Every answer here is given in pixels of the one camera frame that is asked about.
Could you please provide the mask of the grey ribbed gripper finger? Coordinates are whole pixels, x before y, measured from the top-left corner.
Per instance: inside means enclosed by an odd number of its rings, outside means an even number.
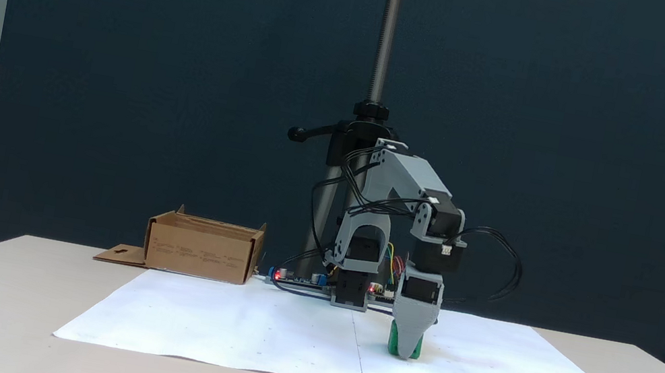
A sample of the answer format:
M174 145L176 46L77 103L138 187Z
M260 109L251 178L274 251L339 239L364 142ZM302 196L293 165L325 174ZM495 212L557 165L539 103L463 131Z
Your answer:
M417 360L422 352L424 334L437 323L440 308L397 294L392 308L388 352L397 358Z

